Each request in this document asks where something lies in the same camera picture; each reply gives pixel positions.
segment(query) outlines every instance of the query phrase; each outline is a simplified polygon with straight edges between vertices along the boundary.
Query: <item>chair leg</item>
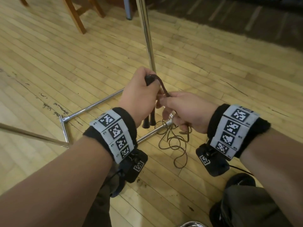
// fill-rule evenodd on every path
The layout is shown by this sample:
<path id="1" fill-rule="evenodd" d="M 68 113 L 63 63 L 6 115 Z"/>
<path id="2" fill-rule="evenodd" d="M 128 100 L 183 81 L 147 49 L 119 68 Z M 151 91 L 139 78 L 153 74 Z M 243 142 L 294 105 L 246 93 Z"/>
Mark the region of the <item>chair leg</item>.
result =
<path id="1" fill-rule="evenodd" d="M 20 0 L 20 1 L 24 6 L 28 6 L 28 3 L 26 2 L 26 0 Z"/>
<path id="2" fill-rule="evenodd" d="M 79 30 L 80 33 L 85 34 L 86 33 L 86 29 L 73 5 L 73 3 L 71 2 L 71 0 L 63 0 L 67 10 L 69 11 L 69 14 L 72 18 L 72 20 L 74 21 L 74 24 L 76 25 L 77 29 Z"/>
<path id="3" fill-rule="evenodd" d="M 88 0 L 94 7 L 94 9 L 96 10 L 97 14 L 104 18 L 105 17 L 105 13 L 103 12 L 101 6 L 99 5 L 99 3 L 97 2 L 97 0 Z"/>

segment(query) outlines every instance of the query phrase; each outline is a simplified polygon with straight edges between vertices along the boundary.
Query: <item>forearm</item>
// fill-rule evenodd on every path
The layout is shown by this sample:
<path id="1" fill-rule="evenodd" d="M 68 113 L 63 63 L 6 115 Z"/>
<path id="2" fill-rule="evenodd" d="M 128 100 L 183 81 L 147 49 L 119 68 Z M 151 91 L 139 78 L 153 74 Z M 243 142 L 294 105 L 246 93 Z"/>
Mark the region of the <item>forearm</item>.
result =
<path id="1" fill-rule="evenodd" d="M 270 129 L 249 144 L 240 160 L 289 221 L 294 226 L 302 226 L 303 144 Z"/>
<path id="2" fill-rule="evenodd" d="M 0 226 L 81 226 L 111 166 L 110 154 L 83 136 L 0 197 Z"/>

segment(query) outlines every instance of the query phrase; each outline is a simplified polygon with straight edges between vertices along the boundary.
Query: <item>hardwood floor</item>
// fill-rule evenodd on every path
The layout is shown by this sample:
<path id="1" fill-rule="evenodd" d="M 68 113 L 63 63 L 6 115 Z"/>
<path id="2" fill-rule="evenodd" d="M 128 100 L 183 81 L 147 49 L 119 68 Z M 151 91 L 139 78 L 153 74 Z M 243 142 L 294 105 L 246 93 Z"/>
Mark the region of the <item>hardwood floor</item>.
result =
<path id="1" fill-rule="evenodd" d="M 106 13 L 81 16 L 78 33 L 62 0 L 0 0 L 0 122 L 64 140 L 58 115 L 67 116 L 123 88 L 148 67 L 138 15 L 102 3 Z M 212 102 L 239 103 L 278 131 L 303 142 L 303 55 L 245 36 L 149 11 L 157 73 L 169 91 L 190 91 Z M 119 96 L 67 124 L 78 139 Z M 157 110 L 156 120 L 161 120 Z M 138 137 L 151 131 L 138 129 Z M 160 150 L 161 135 L 139 145 L 149 160 L 135 183 L 111 200 L 113 226 L 211 226 L 210 207 L 221 199 L 229 170 L 211 177 L 195 154 L 206 135 L 193 132 L 185 168 L 179 150 Z M 64 148 L 1 132 L 0 193 L 64 152 Z M 230 164 L 245 167 L 238 159 Z"/>

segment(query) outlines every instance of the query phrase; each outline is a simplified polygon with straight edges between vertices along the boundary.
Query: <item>wrist tracker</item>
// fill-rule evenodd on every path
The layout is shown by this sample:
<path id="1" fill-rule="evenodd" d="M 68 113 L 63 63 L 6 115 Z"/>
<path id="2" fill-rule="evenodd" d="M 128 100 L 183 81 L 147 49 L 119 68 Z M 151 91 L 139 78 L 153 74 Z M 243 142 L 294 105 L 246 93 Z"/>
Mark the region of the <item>wrist tracker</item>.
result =
<path id="1" fill-rule="evenodd" d="M 107 111 L 89 125 L 83 135 L 96 139 L 116 163 L 120 163 L 138 147 L 135 122 L 121 107 Z"/>
<path id="2" fill-rule="evenodd" d="M 252 110 L 237 104 L 223 104 L 210 119 L 208 142 L 196 149 L 196 154 L 210 175 L 221 175 L 229 169 L 226 160 L 239 158 L 253 139 L 270 126 Z"/>

